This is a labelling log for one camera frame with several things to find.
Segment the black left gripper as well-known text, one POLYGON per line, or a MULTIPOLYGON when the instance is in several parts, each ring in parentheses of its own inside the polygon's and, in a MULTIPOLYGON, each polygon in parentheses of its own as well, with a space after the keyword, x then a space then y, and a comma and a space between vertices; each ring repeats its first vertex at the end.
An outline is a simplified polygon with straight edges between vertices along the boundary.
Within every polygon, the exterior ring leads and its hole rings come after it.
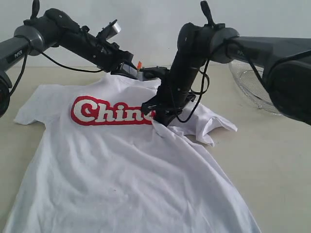
POLYGON ((94 47, 94 64, 111 75, 120 75, 130 79, 137 79, 138 70, 134 67, 134 55, 129 51, 121 50, 117 43, 97 43, 94 47))

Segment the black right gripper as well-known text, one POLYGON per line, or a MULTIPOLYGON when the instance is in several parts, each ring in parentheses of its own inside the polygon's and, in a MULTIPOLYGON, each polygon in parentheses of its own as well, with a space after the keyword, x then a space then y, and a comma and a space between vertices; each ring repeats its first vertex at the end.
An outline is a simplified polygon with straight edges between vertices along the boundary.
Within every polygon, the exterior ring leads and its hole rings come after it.
POLYGON ((167 127, 195 97, 189 84, 162 82, 156 95, 141 105, 141 111, 144 115, 155 112, 153 119, 167 127))

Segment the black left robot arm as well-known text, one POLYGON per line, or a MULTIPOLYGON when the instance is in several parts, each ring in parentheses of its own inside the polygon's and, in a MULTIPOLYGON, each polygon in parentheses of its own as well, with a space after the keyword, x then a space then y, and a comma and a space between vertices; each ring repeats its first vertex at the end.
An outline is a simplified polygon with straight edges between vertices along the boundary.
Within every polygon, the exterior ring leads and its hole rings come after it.
POLYGON ((43 54, 53 47, 63 47, 96 65, 99 71, 136 79, 138 71, 133 55, 108 40, 121 28, 116 20, 104 27, 97 36, 87 26, 79 26, 65 12, 51 8, 38 17, 34 1, 30 19, 18 27, 14 36, 0 44, 0 114, 4 115, 10 97, 24 73, 27 57, 43 54))

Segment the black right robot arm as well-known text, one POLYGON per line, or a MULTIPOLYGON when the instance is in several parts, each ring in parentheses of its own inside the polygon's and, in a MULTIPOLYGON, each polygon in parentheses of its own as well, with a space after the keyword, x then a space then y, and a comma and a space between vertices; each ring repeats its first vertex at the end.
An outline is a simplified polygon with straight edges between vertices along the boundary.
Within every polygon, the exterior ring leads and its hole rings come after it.
POLYGON ((202 27, 185 24, 178 35, 177 53, 169 71, 161 75, 156 95, 141 106, 163 125, 181 114, 193 100, 190 88, 199 69, 210 61, 238 60, 256 71, 273 106, 284 116, 311 122, 311 41, 308 38, 240 36, 224 24, 202 27))

